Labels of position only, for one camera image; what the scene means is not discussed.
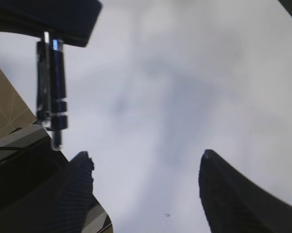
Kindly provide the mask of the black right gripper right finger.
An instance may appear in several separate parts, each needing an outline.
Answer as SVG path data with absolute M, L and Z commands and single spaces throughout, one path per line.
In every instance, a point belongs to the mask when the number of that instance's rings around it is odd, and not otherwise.
M 213 233 L 292 233 L 292 206 L 266 192 L 213 150 L 205 150 L 199 193 Z

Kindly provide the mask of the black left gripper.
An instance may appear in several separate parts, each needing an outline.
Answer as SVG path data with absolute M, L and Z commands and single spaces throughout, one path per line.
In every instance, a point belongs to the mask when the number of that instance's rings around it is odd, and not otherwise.
M 102 10 L 98 0 L 0 0 L 0 32 L 42 37 L 86 47 Z

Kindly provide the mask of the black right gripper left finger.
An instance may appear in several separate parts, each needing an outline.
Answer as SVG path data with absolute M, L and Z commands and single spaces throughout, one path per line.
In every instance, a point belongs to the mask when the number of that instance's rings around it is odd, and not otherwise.
M 87 152 L 68 160 L 37 124 L 0 138 L 0 233 L 111 233 L 93 170 Z

